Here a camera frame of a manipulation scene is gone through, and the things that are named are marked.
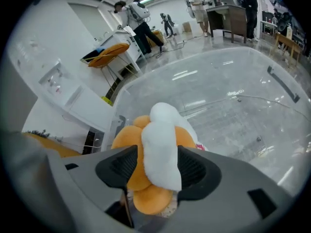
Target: bag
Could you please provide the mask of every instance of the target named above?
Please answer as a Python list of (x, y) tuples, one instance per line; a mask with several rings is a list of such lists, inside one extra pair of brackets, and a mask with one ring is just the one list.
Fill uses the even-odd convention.
[(189, 13), (189, 16), (190, 16), (191, 18), (195, 18), (189, 0), (185, 0), (185, 2), (186, 2), (186, 5), (187, 5), (187, 11), (188, 11), (188, 13)]
[(150, 16), (149, 10), (145, 7), (145, 5), (139, 3), (139, 2), (133, 2), (128, 6), (128, 9), (130, 10), (132, 17), (136, 21), (142, 21), (144, 18), (147, 18)]

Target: orange plush toy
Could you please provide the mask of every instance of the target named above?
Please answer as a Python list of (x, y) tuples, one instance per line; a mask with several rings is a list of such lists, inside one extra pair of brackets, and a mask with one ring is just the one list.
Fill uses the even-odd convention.
[[(155, 215), (163, 211), (171, 202), (173, 191), (153, 185), (147, 178), (144, 170), (144, 149), (141, 142), (141, 133), (150, 123), (149, 116), (139, 116), (133, 121), (133, 126), (124, 127), (112, 143), (112, 149), (137, 145), (137, 166), (127, 183), (127, 188), (134, 191), (134, 205), (144, 214)], [(183, 128), (175, 126), (176, 145), (195, 148), (190, 134)]]

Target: black handle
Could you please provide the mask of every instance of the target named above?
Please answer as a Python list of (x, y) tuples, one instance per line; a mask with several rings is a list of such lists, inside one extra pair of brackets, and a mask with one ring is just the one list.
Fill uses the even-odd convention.
[(287, 92), (293, 102), (297, 103), (300, 97), (297, 94), (294, 95), (290, 88), (288, 88), (287, 85), (276, 74), (271, 73), (271, 71), (273, 71), (273, 69), (271, 66), (269, 66), (267, 72), (283, 87), (283, 89)]

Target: shorts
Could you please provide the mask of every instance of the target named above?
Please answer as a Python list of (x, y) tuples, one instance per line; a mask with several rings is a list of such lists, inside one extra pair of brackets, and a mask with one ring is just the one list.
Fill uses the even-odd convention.
[(193, 13), (197, 23), (208, 21), (206, 10), (194, 10)]

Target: white plush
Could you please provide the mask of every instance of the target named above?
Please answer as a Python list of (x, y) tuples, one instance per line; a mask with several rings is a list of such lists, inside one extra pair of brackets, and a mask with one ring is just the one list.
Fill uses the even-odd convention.
[(150, 111), (150, 121), (151, 122), (167, 122), (172, 123), (175, 126), (184, 128), (192, 137), (193, 141), (197, 143), (198, 136), (194, 131), (193, 127), (183, 118), (177, 109), (167, 103), (156, 103)]
[(168, 190), (181, 190), (181, 176), (177, 167), (178, 152), (175, 127), (172, 123), (156, 121), (142, 131), (144, 169), (150, 182)]

